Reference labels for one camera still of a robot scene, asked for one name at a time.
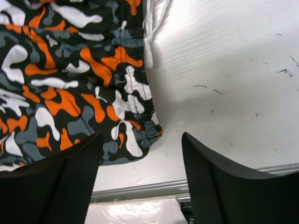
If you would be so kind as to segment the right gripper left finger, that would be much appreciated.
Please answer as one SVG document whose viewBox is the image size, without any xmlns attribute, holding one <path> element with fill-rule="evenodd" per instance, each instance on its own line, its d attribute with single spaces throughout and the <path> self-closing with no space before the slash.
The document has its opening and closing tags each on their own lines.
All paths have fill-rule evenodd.
<svg viewBox="0 0 299 224">
<path fill-rule="evenodd" d="M 0 173 L 2 224 L 83 224 L 100 165 L 103 136 Z"/>
</svg>

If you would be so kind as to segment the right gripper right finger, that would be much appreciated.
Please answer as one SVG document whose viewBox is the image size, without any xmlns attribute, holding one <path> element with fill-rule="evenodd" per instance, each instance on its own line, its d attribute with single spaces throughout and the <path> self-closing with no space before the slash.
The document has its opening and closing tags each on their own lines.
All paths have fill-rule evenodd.
<svg viewBox="0 0 299 224">
<path fill-rule="evenodd" d="M 246 167 L 189 133 L 181 142 L 195 223 L 298 223 L 298 172 L 276 175 Z"/>
</svg>

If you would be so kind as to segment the orange camouflage shorts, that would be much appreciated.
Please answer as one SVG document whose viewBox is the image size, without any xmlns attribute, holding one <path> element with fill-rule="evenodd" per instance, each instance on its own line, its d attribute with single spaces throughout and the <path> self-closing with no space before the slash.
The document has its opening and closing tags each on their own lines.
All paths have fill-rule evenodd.
<svg viewBox="0 0 299 224">
<path fill-rule="evenodd" d="M 102 133 L 101 165 L 144 158 L 162 136 L 146 70 L 167 0 L 0 3 L 0 169 Z"/>
</svg>

